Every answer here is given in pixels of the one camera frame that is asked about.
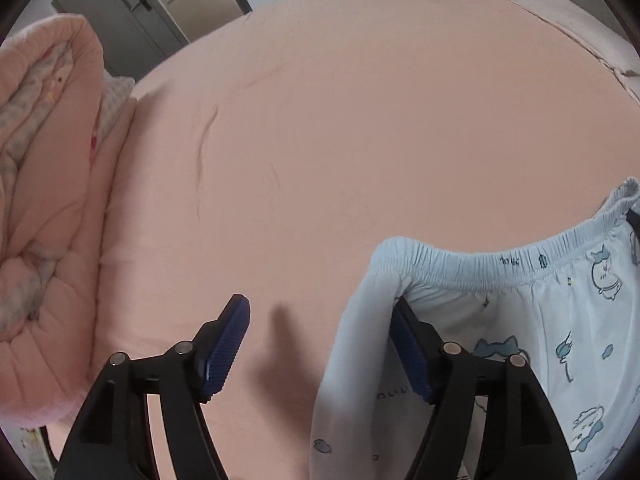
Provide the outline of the pink bed sheet mattress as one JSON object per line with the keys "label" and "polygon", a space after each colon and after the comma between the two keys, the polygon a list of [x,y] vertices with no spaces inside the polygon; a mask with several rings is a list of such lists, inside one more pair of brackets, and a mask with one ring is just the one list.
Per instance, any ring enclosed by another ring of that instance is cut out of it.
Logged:
{"label": "pink bed sheet mattress", "polygon": [[101,249],[94,368],[247,296],[204,413],[233,479],[314,479],[314,404],[378,245],[506,252],[639,183],[639,103],[509,0],[288,0],[137,84]]}

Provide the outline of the far pink-grey pillow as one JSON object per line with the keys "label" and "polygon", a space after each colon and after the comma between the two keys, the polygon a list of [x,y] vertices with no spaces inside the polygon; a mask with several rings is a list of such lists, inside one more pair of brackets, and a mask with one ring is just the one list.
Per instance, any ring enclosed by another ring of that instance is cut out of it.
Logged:
{"label": "far pink-grey pillow", "polygon": [[604,65],[639,103],[639,55],[614,30],[570,0],[509,0],[556,28]]}

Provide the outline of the rolled pink quilt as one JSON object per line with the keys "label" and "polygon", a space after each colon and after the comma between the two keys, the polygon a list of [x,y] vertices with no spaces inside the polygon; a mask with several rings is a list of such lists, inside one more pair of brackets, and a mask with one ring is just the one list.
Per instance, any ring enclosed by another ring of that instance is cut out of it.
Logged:
{"label": "rolled pink quilt", "polygon": [[35,428],[88,389],[99,258],[134,81],[80,15],[1,47],[1,420]]}

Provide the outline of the light blue cartoon pajama garment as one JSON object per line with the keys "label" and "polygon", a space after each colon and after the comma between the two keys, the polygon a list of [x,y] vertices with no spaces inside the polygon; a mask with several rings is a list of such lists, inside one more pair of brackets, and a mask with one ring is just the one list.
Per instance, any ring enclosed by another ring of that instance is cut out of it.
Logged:
{"label": "light blue cartoon pajama garment", "polygon": [[506,252],[459,254],[384,240],[349,299],[311,426],[315,479],[398,479],[432,416],[390,341],[396,302],[473,356],[522,356],[559,419],[576,474],[599,479],[638,438],[639,265],[628,179],[588,220]]}

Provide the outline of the grey room door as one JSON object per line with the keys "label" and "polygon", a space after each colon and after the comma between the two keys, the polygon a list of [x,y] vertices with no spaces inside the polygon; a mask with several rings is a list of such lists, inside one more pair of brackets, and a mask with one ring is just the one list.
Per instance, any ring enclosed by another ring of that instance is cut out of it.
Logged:
{"label": "grey room door", "polygon": [[189,43],[160,0],[53,0],[52,6],[88,20],[113,76],[140,80]]}

